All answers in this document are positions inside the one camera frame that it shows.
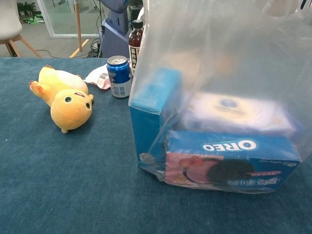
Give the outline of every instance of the white chair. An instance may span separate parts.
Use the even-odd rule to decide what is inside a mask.
[[[41,55],[20,35],[22,26],[20,23],[17,0],[0,0],[0,45],[5,44],[11,57],[13,53],[10,46],[14,49],[17,57],[21,57],[14,42],[20,40],[34,54],[41,58]]]

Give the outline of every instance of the yellow plush toy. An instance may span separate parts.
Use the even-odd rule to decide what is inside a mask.
[[[51,107],[51,118],[63,133],[83,125],[91,116],[93,95],[78,75],[45,66],[30,90]]]

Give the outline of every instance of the bottle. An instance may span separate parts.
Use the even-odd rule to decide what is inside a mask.
[[[143,34],[143,21],[136,19],[132,21],[133,31],[129,35],[129,56],[131,64],[131,74],[134,76],[137,66],[137,57],[140,51],[140,45]]]

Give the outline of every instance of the plastic bag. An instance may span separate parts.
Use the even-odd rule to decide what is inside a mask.
[[[312,11],[145,0],[129,99],[138,163],[168,184],[275,191],[312,152]]]

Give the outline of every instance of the soda can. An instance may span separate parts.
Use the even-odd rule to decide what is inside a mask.
[[[112,95],[116,98],[128,97],[131,89],[131,73],[127,58],[119,55],[110,57],[107,59],[107,71]]]

